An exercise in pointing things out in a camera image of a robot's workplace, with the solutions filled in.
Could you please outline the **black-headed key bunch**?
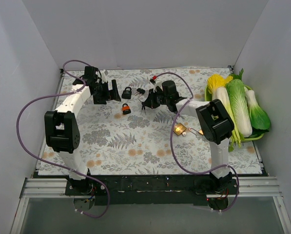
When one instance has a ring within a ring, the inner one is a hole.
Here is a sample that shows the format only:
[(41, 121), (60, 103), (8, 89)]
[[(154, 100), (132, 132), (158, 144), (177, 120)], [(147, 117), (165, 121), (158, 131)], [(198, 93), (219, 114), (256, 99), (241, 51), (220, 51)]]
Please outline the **black-headed key bunch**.
[(136, 90), (136, 93), (135, 93), (135, 96), (136, 97), (138, 97), (138, 98), (140, 98), (142, 95), (144, 95), (145, 94), (145, 90), (144, 89), (142, 89), (142, 88), (137, 88), (137, 90)]

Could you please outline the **orange black padlock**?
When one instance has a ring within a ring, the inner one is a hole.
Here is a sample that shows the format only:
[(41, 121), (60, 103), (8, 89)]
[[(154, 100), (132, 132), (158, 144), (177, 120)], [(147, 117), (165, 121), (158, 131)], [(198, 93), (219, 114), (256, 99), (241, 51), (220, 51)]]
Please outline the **orange black padlock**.
[(127, 115), (127, 114), (130, 114), (131, 113), (131, 109), (130, 109), (130, 107), (129, 107), (129, 105), (127, 103), (124, 103), (122, 105), (122, 113), (124, 115)]

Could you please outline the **large brass padlock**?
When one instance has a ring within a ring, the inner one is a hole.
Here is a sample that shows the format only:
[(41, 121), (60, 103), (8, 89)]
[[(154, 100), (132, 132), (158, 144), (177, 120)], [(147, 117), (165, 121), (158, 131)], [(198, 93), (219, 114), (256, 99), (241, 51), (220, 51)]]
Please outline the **large brass padlock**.
[(183, 134), (186, 131), (186, 126), (184, 126), (182, 123), (178, 123), (174, 126), (173, 132), (179, 136)]

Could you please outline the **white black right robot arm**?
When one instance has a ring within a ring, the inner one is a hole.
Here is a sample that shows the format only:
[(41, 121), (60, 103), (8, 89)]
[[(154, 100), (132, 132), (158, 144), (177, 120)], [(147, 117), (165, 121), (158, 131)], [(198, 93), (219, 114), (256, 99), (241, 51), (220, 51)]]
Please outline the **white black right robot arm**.
[(208, 186), (214, 193), (220, 194), (227, 189), (232, 180), (231, 167), (229, 163), (229, 142), (234, 130), (234, 123), (226, 111), (222, 102), (218, 99), (213, 101), (196, 101), (191, 98), (182, 97), (176, 89), (174, 81), (162, 82), (154, 89), (150, 89), (148, 97), (142, 103), (142, 109), (146, 107), (155, 109), (160, 105), (166, 105), (175, 113), (172, 129), (175, 127), (176, 119), (183, 113), (199, 120), (203, 136), (209, 141), (211, 151), (211, 169), (205, 172), (190, 172), (181, 166), (173, 149), (173, 131), (170, 133), (171, 151), (176, 164), (185, 172), (201, 176), (209, 173)]

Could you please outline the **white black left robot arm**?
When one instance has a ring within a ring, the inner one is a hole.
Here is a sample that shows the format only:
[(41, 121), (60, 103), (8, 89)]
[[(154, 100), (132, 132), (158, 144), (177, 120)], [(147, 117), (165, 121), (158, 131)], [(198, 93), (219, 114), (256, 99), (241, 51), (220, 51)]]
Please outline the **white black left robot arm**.
[(98, 105), (105, 105), (111, 100), (121, 101), (116, 80), (111, 80), (111, 89), (108, 84), (104, 72), (93, 66), (85, 66), (84, 74), (73, 82), (72, 94), (59, 107), (44, 115), (46, 144), (63, 160), (69, 171), (69, 183), (82, 195), (91, 193), (94, 186), (86, 178), (90, 170), (81, 159), (78, 148), (81, 137), (77, 115), (90, 97)]

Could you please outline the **floral patterned mat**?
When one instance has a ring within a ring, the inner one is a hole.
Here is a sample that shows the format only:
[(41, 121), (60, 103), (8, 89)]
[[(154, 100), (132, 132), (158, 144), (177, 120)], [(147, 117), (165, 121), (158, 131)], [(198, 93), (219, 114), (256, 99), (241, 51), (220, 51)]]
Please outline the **floral patterned mat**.
[[(115, 79), (120, 93), (132, 88), (127, 101), (131, 113), (124, 115), (126, 102), (109, 101), (95, 105), (87, 100), (77, 116), (83, 162), (95, 175), (178, 175), (183, 171), (175, 162), (171, 151), (170, 133), (175, 115), (164, 105), (146, 109), (141, 113), (137, 88), (149, 90), (150, 78), (172, 80), (182, 97), (203, 101), (207, 80), (214, 74), (229, 75), (228, 68), (170, 68), (141, 70), (108, 70), (108, 80)], [(204, 136), (195, 135), (189, 128), (200, 129), (195, 117), (180, 115), (175, 125), (182, 123), (186, 131), (177, 136), (173, 132), (173, 149), (182, 167), (191, 172), (203, 172), (211, 167), (211, 152)]]

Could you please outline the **green plastic basket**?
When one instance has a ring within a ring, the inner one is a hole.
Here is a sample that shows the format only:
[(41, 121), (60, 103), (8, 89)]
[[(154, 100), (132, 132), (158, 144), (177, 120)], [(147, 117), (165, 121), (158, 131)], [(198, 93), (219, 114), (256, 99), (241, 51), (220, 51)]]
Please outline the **green plastic basket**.
[[(205, 87), (204, 99), (205, 101), (212, 100), (212, 94), (209, 92), (208, 86)], [(254, 141), (254, 140), (261, 139), (263, 135), (267, 132), (269, 132), (269, 130), (258, 130), (258, 129), (253, 128), (252, 135), (250, 135), (249, 137), (241, 138), (241, 142)]]

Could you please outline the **small brass padlock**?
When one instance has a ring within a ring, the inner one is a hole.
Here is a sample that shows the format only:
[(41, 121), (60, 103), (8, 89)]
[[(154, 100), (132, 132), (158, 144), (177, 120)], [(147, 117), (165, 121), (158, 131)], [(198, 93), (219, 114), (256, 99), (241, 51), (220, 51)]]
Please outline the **small brass padlock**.
[(194, 128), (189, 128), (189, 131), (190, 131), (191, 133), (195, 134), (195, 135), (201, 135), (201, 136), (204, 135), (204, 133), (203, 133), (202, 130), (196, 130), (196, 129), (194, 129)]

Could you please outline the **yellow-leaf napa cabbage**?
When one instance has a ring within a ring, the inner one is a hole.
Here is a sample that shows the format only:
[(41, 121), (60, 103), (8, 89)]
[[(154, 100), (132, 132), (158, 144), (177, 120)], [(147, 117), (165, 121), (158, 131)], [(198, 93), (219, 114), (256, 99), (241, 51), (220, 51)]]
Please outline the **yellow-leaf napa cabbage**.
[(219, 74), (214, 74), (210, 76), (207, 81), (208, 90), (209, 93), (212, 95), (212, 100), (220, 100), (227, 111), (229, 111), (231, 107), (226, 84), (229, 83), (232, 79), (232, 76), (223, 78)]

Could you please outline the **green napa cabbage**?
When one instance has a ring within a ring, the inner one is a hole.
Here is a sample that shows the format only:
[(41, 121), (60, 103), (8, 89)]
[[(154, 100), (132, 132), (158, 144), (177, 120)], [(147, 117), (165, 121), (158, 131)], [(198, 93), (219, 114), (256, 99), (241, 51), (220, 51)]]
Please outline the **green napa cabbage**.
[(226, 89), (238, 131), (243, 137), (249, 137), (252, 134), (252, 126), (245, 98), (244, 84), (239, 79), (233, 79), (226, 84)]

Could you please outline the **green celery stalks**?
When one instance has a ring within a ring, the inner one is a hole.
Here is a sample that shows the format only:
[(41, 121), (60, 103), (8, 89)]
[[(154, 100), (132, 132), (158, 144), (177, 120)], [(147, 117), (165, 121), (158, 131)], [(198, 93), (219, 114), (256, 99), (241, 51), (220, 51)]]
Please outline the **green celery stalks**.
[(229, 106), (229, 110), (228, 113), (233, 121), (234, 124), (234, 129), (232, 130), (232, 136), (230, 138), (230, 144), (229, 144), (229, 152), (232, 152), (234, 150), (234, 146), (238, 146), (238, 148), (241, 148), (241, 139), (242, 139), (242, 135), (239, 133), (238, 131), (238, 127), (236, 125), (234, 116), (233, 116), (233, 112), (231, 107)]

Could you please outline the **bok choy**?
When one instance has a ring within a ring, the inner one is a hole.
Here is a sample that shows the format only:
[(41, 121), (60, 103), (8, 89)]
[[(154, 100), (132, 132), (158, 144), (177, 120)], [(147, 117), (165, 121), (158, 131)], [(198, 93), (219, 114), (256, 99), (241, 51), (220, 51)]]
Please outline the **bok choy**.
[(270, 118), (259, 106), (255, 97), (255, 92), (253, 90), (247, 90), (245, 92), (245, 97), (252, 127), (257, 130), (268, 130), (271, 126)]

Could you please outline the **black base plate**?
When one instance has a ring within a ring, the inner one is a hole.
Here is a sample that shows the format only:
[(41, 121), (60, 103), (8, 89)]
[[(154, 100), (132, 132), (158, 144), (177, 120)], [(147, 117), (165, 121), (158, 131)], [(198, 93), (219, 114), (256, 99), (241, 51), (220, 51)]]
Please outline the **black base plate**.
[[(207, 195), (225, 199), (236, 194), (236, 180), (227, 189), (214, 192), (206, 186), (209, 175), (99, 175), (90, 180), (91, 193), (97, 206), (122, 204), (193, 204), (206, 206)], [(66, 195), (81, 196), (67, 180)]]

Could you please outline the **aluminium frame rail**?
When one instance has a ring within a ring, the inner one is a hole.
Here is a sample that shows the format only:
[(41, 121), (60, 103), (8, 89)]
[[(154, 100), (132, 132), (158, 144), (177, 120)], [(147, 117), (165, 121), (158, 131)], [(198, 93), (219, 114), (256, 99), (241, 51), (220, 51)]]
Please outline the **aluminium frame rail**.
[(103, 176), (95, 199), (63, 177), (24, 182), (13, 234), (291, 234), (275, 177), (241, 177), (227, 195), (195, 190), (204, 177)]

